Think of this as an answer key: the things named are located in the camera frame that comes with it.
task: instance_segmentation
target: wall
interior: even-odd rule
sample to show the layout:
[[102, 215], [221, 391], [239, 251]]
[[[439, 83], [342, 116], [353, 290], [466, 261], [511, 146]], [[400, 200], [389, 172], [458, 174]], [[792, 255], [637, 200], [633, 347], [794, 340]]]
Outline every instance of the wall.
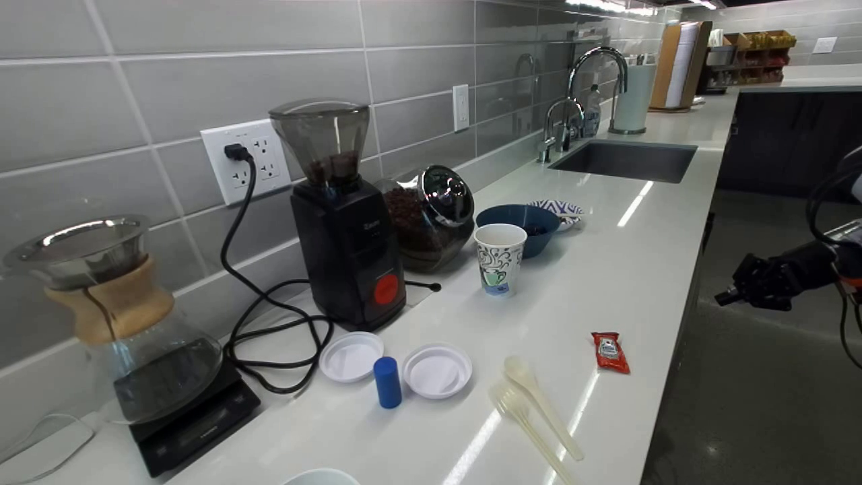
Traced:
[[[691, 7], [685, 18], [715, 18], [726, 33], [786, 30], [797, 36], [790, 64], [860, 64], [862, 3], [860, 0], [782, 0], [746, 7]], [[837, 37], [835, 52], [813, 53], [816, 37]]]

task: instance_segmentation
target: blue bottle cap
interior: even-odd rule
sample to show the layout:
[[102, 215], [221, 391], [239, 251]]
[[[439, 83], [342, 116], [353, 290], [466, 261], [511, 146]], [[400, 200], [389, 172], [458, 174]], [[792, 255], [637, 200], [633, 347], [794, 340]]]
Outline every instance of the blue bottle cap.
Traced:
[[396, 410], [402, 405], [400, 362], [392, 355], [377, 359], [374, 382], [377, 382], [381, 406]]

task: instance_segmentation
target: blue bowl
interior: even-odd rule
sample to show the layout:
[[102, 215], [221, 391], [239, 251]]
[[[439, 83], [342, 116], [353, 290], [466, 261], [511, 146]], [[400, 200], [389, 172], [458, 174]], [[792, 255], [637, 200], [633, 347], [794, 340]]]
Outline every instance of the blue bowl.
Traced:
[[559, 232], [561, 218], [537, 205], [493, 205], [476, 215], [476, 226], [486, 223], [515, 223], [528, 232], [524, 259], [534, 259], [544, 251], [549, 238]]

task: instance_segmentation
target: black coffee grinder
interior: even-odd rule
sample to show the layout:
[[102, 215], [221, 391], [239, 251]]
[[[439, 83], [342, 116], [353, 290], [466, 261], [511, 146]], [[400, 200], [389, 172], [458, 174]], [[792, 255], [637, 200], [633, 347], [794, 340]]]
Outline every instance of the black coffee grinder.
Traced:
[[362, 180], [367, 104], [281, 104], [270, 119], [307, 180], [293, 185], [316, 305], [348, 328], [382, 328], [404, 310], [404, 273], [382, 195]]

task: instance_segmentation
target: paper cup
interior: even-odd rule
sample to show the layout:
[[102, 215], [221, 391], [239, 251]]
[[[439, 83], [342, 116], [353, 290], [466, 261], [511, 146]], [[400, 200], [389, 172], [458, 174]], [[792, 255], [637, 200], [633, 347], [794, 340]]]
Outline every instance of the paper cup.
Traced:
[[476, 235], [480, 281], [489, 293], [511, 293], [528, 232], [515, 223], [489, 223]]

